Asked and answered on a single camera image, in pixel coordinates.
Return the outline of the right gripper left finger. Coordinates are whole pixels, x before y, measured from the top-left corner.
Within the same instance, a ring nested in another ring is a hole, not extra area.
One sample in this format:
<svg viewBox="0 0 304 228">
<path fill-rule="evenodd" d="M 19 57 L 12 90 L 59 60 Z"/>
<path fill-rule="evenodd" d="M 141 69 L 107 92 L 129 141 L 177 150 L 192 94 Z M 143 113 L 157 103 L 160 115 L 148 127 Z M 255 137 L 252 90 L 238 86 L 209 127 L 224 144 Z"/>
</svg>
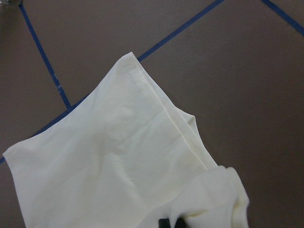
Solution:
<svg viewBox="0 0 304 228">
<path fill-rule="evenodd" d="M 159 228 L 170 228 L 170 220 L 168 218 L 163 218 L 158 220 Z"/>
</svg>

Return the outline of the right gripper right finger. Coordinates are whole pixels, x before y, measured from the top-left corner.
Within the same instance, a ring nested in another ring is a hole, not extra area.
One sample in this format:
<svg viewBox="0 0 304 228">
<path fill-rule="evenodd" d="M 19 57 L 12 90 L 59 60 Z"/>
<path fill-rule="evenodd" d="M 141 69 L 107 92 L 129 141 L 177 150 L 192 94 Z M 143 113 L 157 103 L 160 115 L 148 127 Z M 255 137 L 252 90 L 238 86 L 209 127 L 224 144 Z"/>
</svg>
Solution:
<svg viewBox="0 0 304 228">
<path fill-rule="evenodd" d="M 175 228 L 185 228 L 185 221 L 183 218 L 178 218 L 175 223 Z"/>
</svg>

